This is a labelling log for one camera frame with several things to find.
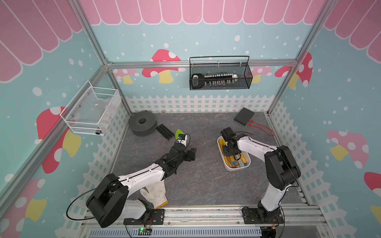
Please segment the white plastic storage box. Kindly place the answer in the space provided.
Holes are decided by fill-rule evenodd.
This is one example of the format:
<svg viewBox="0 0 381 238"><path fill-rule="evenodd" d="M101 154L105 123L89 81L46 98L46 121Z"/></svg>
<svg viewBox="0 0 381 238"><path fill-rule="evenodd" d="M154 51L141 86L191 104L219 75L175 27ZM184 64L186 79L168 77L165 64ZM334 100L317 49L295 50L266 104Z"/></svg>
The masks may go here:
<svg viewBox="0 0 381 238"><path fill-rule="evenodd" d="M217 145L220 157L226 170L230 172L239 171L248 168L251 164L251 159L247 152L229 157L225 156L223 153L223 146L227 145L227 143L222 136L217 139Z"/></svg>

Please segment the bright green trowel wooden handle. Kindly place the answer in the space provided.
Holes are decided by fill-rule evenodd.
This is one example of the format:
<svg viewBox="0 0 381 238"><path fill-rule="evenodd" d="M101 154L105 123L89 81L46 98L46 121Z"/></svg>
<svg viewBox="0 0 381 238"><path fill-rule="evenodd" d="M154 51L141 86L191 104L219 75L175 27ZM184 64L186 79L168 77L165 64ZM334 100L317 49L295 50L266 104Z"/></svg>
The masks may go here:
<svg viewBox="0 0 381 238"><path fill-rule="evenodd" d="M178 140L181 134L184 134L184 132L180 129L177 129L175 133L175 139Z"/></svg>

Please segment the yellow shovel yellow handle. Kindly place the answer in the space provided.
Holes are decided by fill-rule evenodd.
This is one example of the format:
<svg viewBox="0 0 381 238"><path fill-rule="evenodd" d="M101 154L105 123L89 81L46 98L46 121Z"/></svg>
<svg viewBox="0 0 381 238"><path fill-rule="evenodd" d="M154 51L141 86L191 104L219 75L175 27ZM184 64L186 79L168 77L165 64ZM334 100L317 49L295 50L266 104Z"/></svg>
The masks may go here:
<svg viewBox="0 0 381 238"><path fill-rule="evenodd" d="M218 140L221 153L223 155L224 162L229 168L236 168L236 165L232 163L230 156L227 154L227 143L224 139Z"/></svg>

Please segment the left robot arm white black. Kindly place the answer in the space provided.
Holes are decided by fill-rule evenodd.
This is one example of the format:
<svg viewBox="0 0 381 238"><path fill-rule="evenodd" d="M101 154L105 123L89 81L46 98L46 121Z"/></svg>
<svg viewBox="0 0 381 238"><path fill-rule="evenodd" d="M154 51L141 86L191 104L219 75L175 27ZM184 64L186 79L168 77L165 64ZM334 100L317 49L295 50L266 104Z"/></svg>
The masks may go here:
<svg viewBox="0 0 381 238"><path fill-rule="evenodd" d="M185 144L176 142L169 153L145 169L119 177L108 174L90 195L86 206L101 228L109 227L119 219L143 224L150 219L153 208L141 200L129 200L129 196L148 185L164 181L175 174L184 161L194 161L195 154L195 147L188 150Z"/></svg>

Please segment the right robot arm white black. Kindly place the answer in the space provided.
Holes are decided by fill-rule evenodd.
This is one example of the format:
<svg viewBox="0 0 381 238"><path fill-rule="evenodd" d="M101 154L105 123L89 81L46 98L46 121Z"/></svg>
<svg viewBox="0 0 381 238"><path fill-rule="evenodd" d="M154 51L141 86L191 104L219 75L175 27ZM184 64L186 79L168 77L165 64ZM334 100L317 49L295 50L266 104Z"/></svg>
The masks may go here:
<svg viewBox="0 0 381 238"><path fill-rule="evenodd" d="M280 203L287 190L297 182L301 171L287 146L271 146L250 138L245 134L224 135L226 143L222 147L224 156L236 156L243 152L251 154L262 160L266 166L266 175L269 182L267 190L258 203L258 207L250 213L249 208L244 208L244 216L253 219L255 215L261 223L269 223L273 218L278 218Z"/></svg>

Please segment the black flat box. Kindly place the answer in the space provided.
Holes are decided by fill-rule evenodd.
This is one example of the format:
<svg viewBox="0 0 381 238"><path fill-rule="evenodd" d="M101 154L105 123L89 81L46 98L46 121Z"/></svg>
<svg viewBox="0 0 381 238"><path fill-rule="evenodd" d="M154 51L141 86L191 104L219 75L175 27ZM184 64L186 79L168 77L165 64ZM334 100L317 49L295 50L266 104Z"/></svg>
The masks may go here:
<svg viewBox="0 0 381 238"><path fill-rule="evenodd" d="M237 115L236 117L234 118L234 121L235 122L238 122L239 124L243 125L243 126L246 126L248 124L248 122L252 119L252 117L254 116L255 112L247 109L247 108L243 108Z"/></svg>

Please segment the black aluminium extrusion bar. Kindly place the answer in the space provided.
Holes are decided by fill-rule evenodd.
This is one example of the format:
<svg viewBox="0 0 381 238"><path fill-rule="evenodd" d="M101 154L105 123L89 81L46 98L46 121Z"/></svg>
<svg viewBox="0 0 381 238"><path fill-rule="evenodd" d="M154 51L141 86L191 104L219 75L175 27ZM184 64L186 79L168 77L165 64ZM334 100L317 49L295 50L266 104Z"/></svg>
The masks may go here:
<svg viewBox="0 0 381 238"><path fill-rule="evenodd" d="M170 140L172 139L175 134L173 132L171 132L165 125L161 124L159 125L156 130L163 136L165 137L167 140Z"/></svg>

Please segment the white work glove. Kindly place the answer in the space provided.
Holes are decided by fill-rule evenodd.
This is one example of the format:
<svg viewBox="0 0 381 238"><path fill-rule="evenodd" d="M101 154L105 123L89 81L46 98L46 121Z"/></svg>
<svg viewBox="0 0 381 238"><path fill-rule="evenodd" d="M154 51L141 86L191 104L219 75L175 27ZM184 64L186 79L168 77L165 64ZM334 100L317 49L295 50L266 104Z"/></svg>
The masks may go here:
<svg viewBox="0 0 381 238"><path fill-rule="evenodd" d="M154 209L158 209L168 204L165 182L163 180L140 189L140 193L153 205Z"/></svg>

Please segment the dark grey foam roll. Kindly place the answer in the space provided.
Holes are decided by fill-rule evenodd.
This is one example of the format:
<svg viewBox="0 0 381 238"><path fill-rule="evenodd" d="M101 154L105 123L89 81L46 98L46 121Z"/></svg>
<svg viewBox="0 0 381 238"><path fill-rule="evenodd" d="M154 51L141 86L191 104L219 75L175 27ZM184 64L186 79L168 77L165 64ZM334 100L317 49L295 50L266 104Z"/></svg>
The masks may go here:
<svg viewBox="0 0 381 238"><path fill-rule="evenodd" d="M134 135L143 137L153 134L158 122L154 113L142 111L130 117L128 125Z"/></svg>

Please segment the black socket holder tool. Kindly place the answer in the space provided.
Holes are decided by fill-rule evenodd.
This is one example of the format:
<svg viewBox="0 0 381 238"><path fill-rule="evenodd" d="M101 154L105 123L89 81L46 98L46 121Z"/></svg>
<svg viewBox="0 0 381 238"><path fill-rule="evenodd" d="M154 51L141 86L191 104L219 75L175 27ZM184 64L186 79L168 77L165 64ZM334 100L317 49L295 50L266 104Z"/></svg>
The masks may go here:
<svg viewBox="0 0 381 238"><path fill-rule="evenodd" d="M193 74L190 79L191 89L202 89L203 87L222 87L238 81L238 75L232 73L222 74Z"/></svg>

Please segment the small green circuit board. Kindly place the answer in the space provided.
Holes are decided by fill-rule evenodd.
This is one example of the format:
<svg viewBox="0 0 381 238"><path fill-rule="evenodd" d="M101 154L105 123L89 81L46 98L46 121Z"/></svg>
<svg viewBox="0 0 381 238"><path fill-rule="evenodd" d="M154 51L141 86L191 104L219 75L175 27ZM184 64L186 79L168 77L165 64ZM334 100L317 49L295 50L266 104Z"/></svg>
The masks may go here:
<svg viewBox="0 0 381 238"><path fill-rule="evenodd" d="M138 235L139 236L151 236L152 235L152 229L150 229L150 228L139 228Z"/></svg>

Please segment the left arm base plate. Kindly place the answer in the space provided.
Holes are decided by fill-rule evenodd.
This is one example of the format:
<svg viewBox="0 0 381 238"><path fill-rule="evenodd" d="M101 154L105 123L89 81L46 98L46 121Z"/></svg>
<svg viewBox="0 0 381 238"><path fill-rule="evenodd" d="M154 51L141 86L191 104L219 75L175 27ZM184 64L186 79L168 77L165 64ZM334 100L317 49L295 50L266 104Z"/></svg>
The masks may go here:
<svg viewBox="0 0 381 238"><path fill-rule="evenodd" d="M126 218L124 225L163 225L165 209L148 209L139 219Z"/></svg>

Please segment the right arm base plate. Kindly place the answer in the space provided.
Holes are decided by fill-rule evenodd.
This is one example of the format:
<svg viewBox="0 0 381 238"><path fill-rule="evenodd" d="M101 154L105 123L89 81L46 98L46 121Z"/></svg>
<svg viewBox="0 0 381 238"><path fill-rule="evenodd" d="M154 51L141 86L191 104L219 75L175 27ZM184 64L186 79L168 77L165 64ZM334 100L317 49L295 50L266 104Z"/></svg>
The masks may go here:
<svg viewBox="0 0 381 238"><path fill-rule="evenodd" d="M277 208L274 211L268 212L264 208L249 208L241 209L245 224L274 224L276 226L284 223L284 216L281 209Z"/></svg>

